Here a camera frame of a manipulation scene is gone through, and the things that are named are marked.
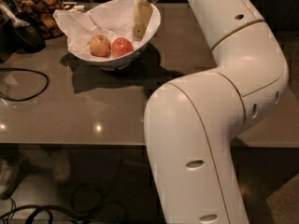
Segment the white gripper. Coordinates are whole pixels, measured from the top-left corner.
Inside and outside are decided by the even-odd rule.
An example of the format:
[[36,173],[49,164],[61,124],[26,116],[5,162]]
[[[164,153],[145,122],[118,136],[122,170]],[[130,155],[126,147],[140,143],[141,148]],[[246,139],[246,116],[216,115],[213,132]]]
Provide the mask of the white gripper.
[[133,38],[142,40],[147,31],[148,24],[153,13],[151,3],[159,0],[136,0],[134,8]]

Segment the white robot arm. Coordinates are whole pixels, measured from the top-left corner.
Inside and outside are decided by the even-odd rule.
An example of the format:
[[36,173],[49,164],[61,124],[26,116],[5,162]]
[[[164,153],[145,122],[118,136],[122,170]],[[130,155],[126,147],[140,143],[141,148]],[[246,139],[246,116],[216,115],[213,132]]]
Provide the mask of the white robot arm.
[[188,0],[215,68],[173,79],[148,100],[144,135],[166,224],[249,224],[231,142],[264,119],[288,65],[250,0]]

